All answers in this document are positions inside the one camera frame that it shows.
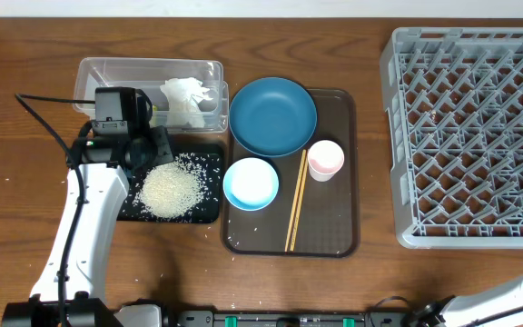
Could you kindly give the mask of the white napkin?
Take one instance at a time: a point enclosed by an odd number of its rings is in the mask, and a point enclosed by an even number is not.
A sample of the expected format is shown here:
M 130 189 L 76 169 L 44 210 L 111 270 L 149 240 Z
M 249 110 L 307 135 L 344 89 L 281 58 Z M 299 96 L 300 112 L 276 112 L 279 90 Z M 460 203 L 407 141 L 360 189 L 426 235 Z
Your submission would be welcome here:
M 210 89 L 202 81 L 194 78 L 172 78 L 160 86 L 167 99 L 168 127 L 204 128 L 205 122 L 199 104 L 212 100 L 208 95 Z

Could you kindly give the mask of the light blue bowl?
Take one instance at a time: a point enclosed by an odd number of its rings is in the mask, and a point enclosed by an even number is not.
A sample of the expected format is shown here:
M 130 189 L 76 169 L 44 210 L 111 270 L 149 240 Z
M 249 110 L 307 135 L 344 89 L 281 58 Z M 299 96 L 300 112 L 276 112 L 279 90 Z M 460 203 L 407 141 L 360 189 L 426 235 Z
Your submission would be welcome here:
M 265 160 L 254 157 L 233 163 L 222 182 L 223 193 L 229 203 L 247 212 L 268 206 L 277 196 L 279 187 L 276 170 Z

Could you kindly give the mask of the dark blue plate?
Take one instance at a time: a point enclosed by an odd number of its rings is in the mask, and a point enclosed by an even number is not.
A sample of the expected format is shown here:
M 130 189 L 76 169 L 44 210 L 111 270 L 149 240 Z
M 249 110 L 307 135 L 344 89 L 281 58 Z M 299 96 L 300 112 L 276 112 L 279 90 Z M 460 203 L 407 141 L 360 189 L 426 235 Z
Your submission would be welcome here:
M 297 152 L 309 142 L 317 124 L 317 108 L 310 93 L 286 78 L 254 80 L 230 105 L 229 127 L 235 141 L 259 156 Z

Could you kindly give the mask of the pink cup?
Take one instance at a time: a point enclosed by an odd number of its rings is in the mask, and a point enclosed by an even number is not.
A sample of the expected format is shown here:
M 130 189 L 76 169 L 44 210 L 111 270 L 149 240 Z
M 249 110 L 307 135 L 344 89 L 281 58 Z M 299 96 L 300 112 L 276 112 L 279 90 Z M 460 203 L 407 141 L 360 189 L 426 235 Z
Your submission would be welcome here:
M 327 182 L 341 169 L 344 160 L 344 152 L 337 143 L 318 141 L 308 151 L 310 175 L 317 182 Z

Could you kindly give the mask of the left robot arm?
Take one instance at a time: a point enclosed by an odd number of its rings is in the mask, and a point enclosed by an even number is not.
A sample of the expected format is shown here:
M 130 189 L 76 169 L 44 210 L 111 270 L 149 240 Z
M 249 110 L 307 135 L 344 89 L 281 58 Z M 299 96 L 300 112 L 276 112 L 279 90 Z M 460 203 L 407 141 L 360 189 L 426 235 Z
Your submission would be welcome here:
M 67 149 L 68 194 L 52 251 L 25 302 L 6 305 L 4 326 L 167 326 L 165 308 L 138 300 L 114 312 L 105 304 L 108 257 L 129 175 L 172 161 L 164 127 L 88 134 Z

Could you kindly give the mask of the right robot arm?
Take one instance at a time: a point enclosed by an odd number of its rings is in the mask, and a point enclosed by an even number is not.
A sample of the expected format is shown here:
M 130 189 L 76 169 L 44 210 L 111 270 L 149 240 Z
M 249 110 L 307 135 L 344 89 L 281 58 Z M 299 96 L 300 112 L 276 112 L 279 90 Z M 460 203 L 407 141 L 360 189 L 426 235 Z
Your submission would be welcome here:
M 523 275 L 493 289 L 469 296 L 450 296 L 407 315 L 411 327 L 523 325 Z

